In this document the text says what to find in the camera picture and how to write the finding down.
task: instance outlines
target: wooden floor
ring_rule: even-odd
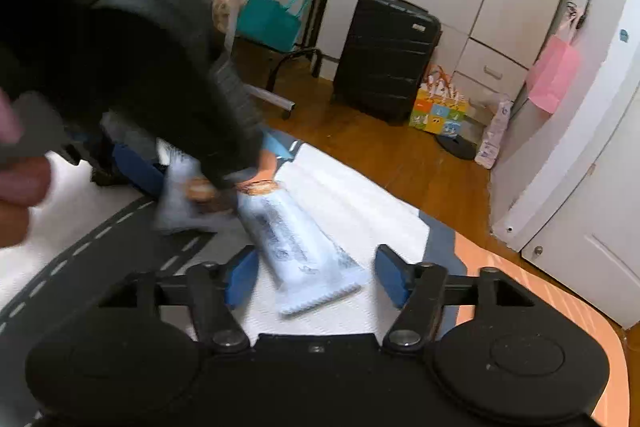
[[[236,62],[245,81],[266,84],[269,56],[246,43]],[[394,196],[436,217],[476,245],[490,250],[556,286],[570,291],[490,235],[489,171],[459,160],[431,134],[407,126],[390,126],[341,104],[330,102],[332,83],[316,80],[300,59],[282,69],[275,92],[296,103],[289,120],[282,111],[262,105],[267,123],[299,138],[356,169]],[[627,335],[613,324],[627,347],[631,386],[631,422],[640,427],[640,327]]]

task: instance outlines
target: screw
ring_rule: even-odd
[[[244,342],[244,334],[240,331],[222,330],[213,334],[213,341],[222,347],[239,346]]]
[[[422,337],[413,330],[396,330],[389,334],[389,340],[396,346],[415,346]]]

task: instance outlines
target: white wall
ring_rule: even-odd
[[[569,0],[562,0],[561,6],[567,1]],[[585,0],[571,1],[585,3]],[[582,64],[558,111],[549,117],[527,101],[511,122],[502,155],[492,172],[492,229],[511,248],[520,250],[537,232],[530,232],[533,227],[531,220],[542,207],[547,208],[546,212],[550,212],[546,219],[557,209],[545,205],[545,192],[540,191],[540,188],[532,199],[531,191],[540,183],[541,178],[544,178],[544,173],[551,173],[552,178],[556,177],[558,182],[571,169],[570,159],[580,155],[581,148],[585,145],[584,141],[577,140],[571,144],[563,139],[568,135],[571,126],[581,125],[576,118],[586,95],[592,90],[598,92],[600,89],[609,90],[610,94],[614,95],[616,86],[620,86],[623,81],[628,61],[611,63],[610,48],[613,43],[620,41],[618,32],[621,23],[626,24],[628,28],[634,27],[632,21],[621,21],[623,9],[629,3],[640,3],[640,0],[592,0],[590,16],[574,43],[581,53]],[[603,71],[613,76],[608,84],[607,80],[601,77]],[[598,78],[602,85],[596,85]],[[593,131],[592,124],[598,118],[602,118],[602,115],[592,115],[592,122],[588,122],[584,127],[585,136]],[[524,237],[528,233],[531,235],[528,238]]]

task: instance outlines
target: pink gift bag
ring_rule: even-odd
[[[550,114],[556,112],[580,67],[580,52],[571,46],[580,16],[574,7],[567,11],[527,75],[529,100]]]

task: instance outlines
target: hand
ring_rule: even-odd
[[[0,144],[16,144],[22,127],[0,90]],[[26,158],[0,167],[0,248],[22,242],[29,230],[29,207],[47,195],[51,181],[49,161],[44,157]]]

